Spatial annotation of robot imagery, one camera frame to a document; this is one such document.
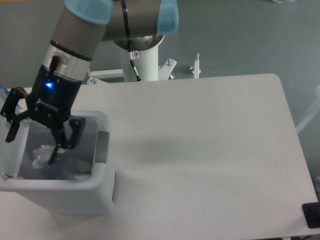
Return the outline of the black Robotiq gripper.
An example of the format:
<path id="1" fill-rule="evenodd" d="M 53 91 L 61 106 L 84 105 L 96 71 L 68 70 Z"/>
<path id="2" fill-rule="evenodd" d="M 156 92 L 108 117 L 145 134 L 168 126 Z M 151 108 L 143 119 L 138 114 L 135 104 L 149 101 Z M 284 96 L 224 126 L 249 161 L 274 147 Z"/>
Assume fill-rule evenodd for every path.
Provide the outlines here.
<path id="1" fill-rule="evenodd" d="M 80 142 L 86 124 L 83 117 L 71 115 L 71 108 L 80 86 L 79 80 L 54 75 L 41 65 L 29 95 L 22 87 L 14 87 L 9 91 L 0 111 L 10 124 L 5 141 L 14 141 L 20 122 L 30 118 L 51 130 L 55 147 L 49 164 L 55 161 L 59 149 L 74 149 Z M 16 107 L 21 99 L 25 99 L 27 110 L 16 114 Z M 66 121 L 72 130 L 69 139 L 66 137 L 63 124 Z"/>

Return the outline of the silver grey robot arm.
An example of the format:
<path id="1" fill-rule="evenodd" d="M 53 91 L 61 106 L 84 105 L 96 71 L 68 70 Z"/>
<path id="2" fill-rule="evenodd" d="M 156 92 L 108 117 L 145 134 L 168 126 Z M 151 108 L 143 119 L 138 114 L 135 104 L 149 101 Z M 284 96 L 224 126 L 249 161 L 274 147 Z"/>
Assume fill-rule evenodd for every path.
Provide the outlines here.
<path id="1" fill-rule="evenodd" d="M 21 122 L 33 120 L 48 129 L 55 147 L 73 149 L 86 120 L 71 114 L 86 72 L 100 42 L 162 36 L 179 26 L 175 0 L 67 0 L 51 37 L 31 92 L 12 88 L 1 108 L 9 124 L 6 142 L 15 140 Z"/>

